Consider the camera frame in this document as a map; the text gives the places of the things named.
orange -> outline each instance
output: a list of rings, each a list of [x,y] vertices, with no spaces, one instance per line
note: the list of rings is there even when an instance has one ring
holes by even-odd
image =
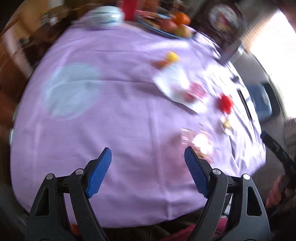
[[[185,13],[182,13],[182,12],[175,12],[174,16],[172,17],[172,20],[177,25],[181,25],[181,24],[189,25],[191,22],[190,18]]]

blue gripper pad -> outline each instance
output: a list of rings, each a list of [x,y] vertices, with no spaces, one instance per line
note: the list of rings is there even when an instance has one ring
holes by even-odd
[[[209,197],[209,190],[207,188],[208,179],[201,169],[200,165],[196,161],[196,157],[191,152],[190,148],[187,147],[184,152],[184,158],[186,165],[190,171],[193,181],[197,187],[199,193],[203,194],[205,198]]]
[[[93,173],[89,177],[88,188],[86,190],[88,198],[91,198],[94,194],[96,194],[99,191],[102,181],[111,164],[111,160],[112,152],[109,148],[106,148],[106,152],[101,157],[101,160],[99,161]]]

purple tablecloth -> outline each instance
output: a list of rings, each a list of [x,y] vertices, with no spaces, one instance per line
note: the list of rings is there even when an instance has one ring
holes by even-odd
[[[176,52],[189,79],[209,91],[207,111],[196,114],[167,99],[153,83],[151,62]],[[112,164],[90,199],[103,227],[132,227],[175,219],[205,205],[184,162],[181,128],[208,131],[212,167],[227,175],[253,173],[265,163],[265,147],[254,106],[251,123],[237,94],[232,66],[214,60],[205,37],[167,39],[124,23],[113,30],[70,27],[42,59],[22,98],[11,146],[15,195],[30,211],[48,173],[71,174],[104,147]],[[223,133],[216,99],[232,95],[233,134]],[[68,208],[69,220],[75,223]]]

sunlight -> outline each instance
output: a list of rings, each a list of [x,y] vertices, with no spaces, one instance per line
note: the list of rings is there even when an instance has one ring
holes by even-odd
[[[296,117],[296,33],[282,12],[277,12],[254,42],[255,55],[283,100],[286,115]]]

yellow object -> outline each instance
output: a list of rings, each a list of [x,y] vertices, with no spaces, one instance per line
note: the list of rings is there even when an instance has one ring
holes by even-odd
[[[165,57],[165,60],[167,62],[176,62],[176,61],[179,61],[180,58],[179,58],[179,55],[177,55],[176,53],[170,51],[167,53],[166,57]]]
[[[226,129],[233,130],[232,126],[229,123],[229,119],[228,118],[222,123],[222,125]]]
[[[185,25],[178,26],[178,28],[176,29],[174,34],[176,36],[186,38],[186,39],[190,39],[192,37],[192,33],[191,33],[190,29],[187,28]]]

